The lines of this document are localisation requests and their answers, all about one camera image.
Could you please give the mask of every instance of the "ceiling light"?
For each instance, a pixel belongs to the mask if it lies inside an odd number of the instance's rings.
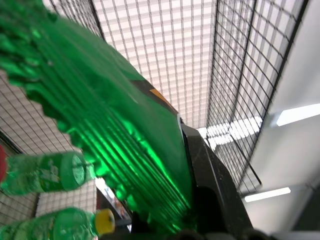
[[[316,115],[320,115],[320,103],[284,110],[276,121],[276,124],[283,126]]]
[[[261,200],[261,199],[267,199],[267,198],[272,198],[272,197],[276,197],[279,195],[289,194],[290,192],[291,192],[290,188],[285,187],[285,188],[280,188],[277,190],[266,191],[266,192],[261,192],[261,193],[253,194],[250,196],[246,196],[244,198],[244,200],[247,203],[249,203],[249,202],[253,202],[253,201],[257,201],[257,200]]]

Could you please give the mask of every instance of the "red bottle cap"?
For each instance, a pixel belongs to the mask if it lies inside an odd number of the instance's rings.
[[[6,174],[7,174],[6,154],[3,146],[0,145],[0,182],[2,182]]]

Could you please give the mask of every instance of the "yellow bottle cap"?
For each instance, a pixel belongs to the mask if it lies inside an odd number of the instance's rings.
[[[102,209],[95,214],[94,225],[99,236],[115,231],[115,216],[110,209]]]

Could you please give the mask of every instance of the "green plastic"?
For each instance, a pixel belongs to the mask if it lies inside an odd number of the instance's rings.
[[[0,67],[158,231],[195,228],[175,109],[114,48],[41,0],[0,0]]]
[[[0,240],[92,240],[98,235],[94,219],[93,213],[70,207],[0,227]]]
[[[76,151],[7,157],[0,187],[7,194],[70,191],[95,178],[92,163]]]

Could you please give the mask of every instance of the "bottle cap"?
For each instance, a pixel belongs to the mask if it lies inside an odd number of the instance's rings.
[[[95,214],[94,225],[99,236],[111,234],[116,229],[115,216],[110,209],[102,209]]]
[[[7,162],[4,147],[0,145],[0,182],[7,174]]]

